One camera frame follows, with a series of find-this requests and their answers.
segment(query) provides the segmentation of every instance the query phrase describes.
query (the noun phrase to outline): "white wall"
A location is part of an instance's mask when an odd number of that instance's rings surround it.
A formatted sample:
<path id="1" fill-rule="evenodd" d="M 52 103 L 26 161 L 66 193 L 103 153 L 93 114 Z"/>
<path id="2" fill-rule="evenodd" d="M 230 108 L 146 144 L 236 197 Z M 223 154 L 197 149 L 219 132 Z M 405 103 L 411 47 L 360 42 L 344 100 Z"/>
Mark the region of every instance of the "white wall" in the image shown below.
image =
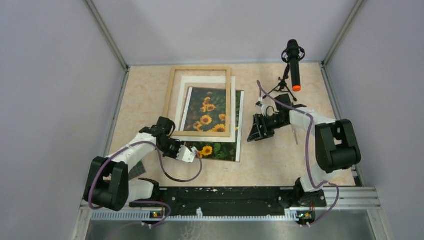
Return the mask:
<path id="1" fill-rule="evenodd" d="M 130 65 L 322 61 L 356 0 L 94 0 Z"/>
<path id="2" fill-rule="evenodd" d="M 424 1 L 370 0 L 330 65 L 396 239 L 422 239 Z"/>
<path id="3" fill-rule="evenodd" d="M 122 77 L 83 1 L 1 1 L 0 239 L 71 237 Z"/>

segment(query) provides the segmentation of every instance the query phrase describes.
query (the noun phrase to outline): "gray wall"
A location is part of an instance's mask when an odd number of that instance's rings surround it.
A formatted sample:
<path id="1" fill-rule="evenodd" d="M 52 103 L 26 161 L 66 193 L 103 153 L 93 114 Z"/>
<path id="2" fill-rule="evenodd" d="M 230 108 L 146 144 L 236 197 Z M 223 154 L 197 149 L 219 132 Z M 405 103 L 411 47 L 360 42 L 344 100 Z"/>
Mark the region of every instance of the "gray wall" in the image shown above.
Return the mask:
<path id="1" fill-rule="evenodd" d="M 0 239 L 71 237 L 122 77 L 83 1 L 1 1 Z"/>
<path id="2" fill-rule="evenodd" d="M 328 69 L 396 239 L 422 239 L 424 1 L 370 0 Z"/>
<path id="3" fill-rule="evenodd" d="M 290 39 L 321 61 L 355 0 L 94 0 L 133 64 L 281 62 Z"/>

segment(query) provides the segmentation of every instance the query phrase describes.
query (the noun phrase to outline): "yellow flower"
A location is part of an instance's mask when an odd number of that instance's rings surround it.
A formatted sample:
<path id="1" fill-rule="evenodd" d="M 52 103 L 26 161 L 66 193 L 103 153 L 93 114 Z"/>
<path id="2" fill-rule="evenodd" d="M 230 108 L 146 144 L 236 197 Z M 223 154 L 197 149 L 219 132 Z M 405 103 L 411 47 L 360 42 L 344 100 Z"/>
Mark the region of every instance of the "yellow flower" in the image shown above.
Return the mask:
<path id="1" fill-rule="evenodd" d="M 212 118 L 208 115 L 204 115 L 200 118 L 200 123 L 202 125 L 209 125 L 212 122 Z"/>
<path id="2" fill-rule="evenodd" d="M 203 156 L 209 156 L 212 154 L 213 151 L 214 149 L 211 146 L 204 146 L 201 153 L 203 154 Z"/>
<path id="3" fill-rule="evenodd" d="M 225 125 L 224 124 L 218 124 L 213 128 L 214 132 L 225 132 Z"/>
<path id="4" fill-rule="evenodd" d="M 197 121 L 193 124 L 193 128 L 199 130 L 202 127 L 202 123 Z"/>
<path id="5" fill-rule="evenodd" d="M 206 109 L 208 112 L 212 112 L 213 110 L 215 110 L 217 107 L 213 104 L 209 104 L 206 106 Z"/>

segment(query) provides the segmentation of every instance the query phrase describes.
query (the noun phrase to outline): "orange tip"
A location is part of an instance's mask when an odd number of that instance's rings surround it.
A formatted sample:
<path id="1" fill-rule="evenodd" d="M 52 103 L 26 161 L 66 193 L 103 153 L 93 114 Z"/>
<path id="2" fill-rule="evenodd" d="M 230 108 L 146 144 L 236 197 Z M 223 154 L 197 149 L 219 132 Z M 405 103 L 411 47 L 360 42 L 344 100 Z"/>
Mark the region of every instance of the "orange tip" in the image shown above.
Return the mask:
<path id="1" fill-rule="evenodd" d="M 301 86 L 293 86 L 293 92 L 299 92 L 301 89 Z"/>

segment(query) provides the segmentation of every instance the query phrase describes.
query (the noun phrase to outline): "floor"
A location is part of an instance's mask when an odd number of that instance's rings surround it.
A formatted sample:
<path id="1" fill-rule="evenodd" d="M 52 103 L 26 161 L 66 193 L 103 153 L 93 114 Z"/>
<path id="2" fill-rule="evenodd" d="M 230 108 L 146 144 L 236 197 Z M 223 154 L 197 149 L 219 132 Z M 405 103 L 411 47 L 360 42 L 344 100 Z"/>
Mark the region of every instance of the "floor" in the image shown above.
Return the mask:
<path id="1" fill-rule="evenodd" d="M 260 113 L 255 103 L 259 89 L 271 90 L 282 77 L 283 63 L 267 64 L 228 64 L 231 75 L 236 78 L 236 89 L 245 91 L 242 139 L 247 139 L 253 124 L 253 115 Z M 304 104 L 323 116 L 334 118 L 327 89 L 318 63 L 301 63 L 300 75 L 302 90 L 295 96 L 299 104 Z M 122 105 L 116 123 L 110 152 L 116 152 L 131 141 L 143 127 L 154 125 L 162 114 L 165 105 L 168 82 L 172 66 L 131 67 L 124 92 Z M 258 142 L 242 141 L 239 163 L 204 160 L 201 175 L 192 182 L 179 183 L 168 179 L 162 172 L 159 158 L 150 153 L 142 162 L 146 169 L 143 178 L 158 181 L 161 186 L 169 187 L 254 187 L 254 186 L 293 186 L 297 178 L 306 171 L 305 138 L 306 133 L 297 129 L 298 145 L 292 128 L 287 126 L 276 130 L 275 137 Z M 311 137 L 311 164 L 315 164 L 315 140 Z M 199 162 L 184 163 L 165 158 L 167 172 L 178 179 L 190 179 L 199 170 Z M 355 181 L 350 169 L 336 177 L 332 182 L 339 186 L 354 186 Z"/>

